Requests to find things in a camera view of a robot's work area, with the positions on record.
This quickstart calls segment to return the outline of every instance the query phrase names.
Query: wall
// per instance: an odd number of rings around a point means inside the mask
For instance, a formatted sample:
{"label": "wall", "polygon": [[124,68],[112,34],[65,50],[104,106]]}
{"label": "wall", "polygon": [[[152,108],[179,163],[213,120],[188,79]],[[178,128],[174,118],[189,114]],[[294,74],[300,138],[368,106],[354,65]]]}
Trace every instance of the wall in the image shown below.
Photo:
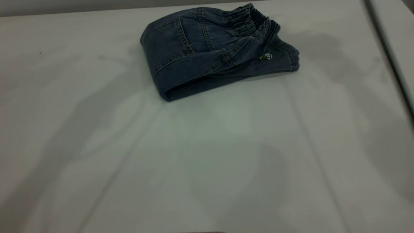
{"label": "wall", "polygon": [[0,0],[0,17],[241,1],[242,0]]}

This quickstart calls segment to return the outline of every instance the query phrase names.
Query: white surface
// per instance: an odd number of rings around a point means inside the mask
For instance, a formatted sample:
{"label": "white surface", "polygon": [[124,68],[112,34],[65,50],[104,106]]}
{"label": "white surface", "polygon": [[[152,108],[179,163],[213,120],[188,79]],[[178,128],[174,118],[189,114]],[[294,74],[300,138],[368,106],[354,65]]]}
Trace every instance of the white surface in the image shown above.
{"label": "white surface", "polygon": [[191,6],[0,18],[0,232],[412,232],[414,138],[359,2],[255,6],[299,71],[172,103],[138,40]]}

